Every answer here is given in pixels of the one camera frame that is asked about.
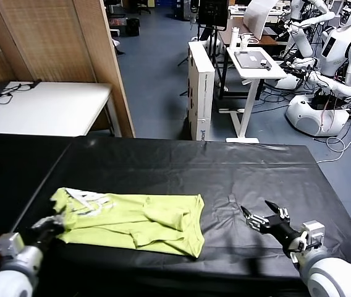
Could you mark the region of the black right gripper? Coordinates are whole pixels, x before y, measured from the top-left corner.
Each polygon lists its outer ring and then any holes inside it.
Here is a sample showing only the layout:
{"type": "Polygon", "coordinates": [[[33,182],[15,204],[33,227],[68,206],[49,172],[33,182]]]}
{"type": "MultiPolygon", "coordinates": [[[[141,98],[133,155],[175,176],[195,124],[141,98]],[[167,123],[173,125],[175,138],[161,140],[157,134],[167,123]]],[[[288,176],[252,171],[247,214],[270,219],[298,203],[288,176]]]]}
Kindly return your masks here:
{"type": "Polygon", "coordinates": [[[265,200],[266,205],[277,215],[260,217],[252,214],[247,208],[240,206],[246,224],[253,230],[274,236],[282,246],[282,250],[287,257],[291,252],[299,248],[299,243],[294,241],[300,237],[301,232],[290,226],[289,212],[285,207],[280,207],[276,203],[265,200]]]}

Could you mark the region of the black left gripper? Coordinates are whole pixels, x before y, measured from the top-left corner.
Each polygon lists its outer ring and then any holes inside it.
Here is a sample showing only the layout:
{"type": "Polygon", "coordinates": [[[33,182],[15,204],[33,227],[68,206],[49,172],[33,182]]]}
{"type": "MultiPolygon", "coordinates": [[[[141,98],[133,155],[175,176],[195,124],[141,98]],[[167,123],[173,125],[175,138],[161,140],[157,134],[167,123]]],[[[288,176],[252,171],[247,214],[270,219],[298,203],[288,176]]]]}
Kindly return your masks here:
{"type": "MultiPolygon", "coordinates": [[[[61,209],[61,202],[58,196],[50,198],[54,213],[61,209]]],[[[39,219],[32,225],[34,232],[33,246],[37,248],[48,248],[51,241],[64,232],[64,218],[61,215],[53,215],[39,219]]]]}

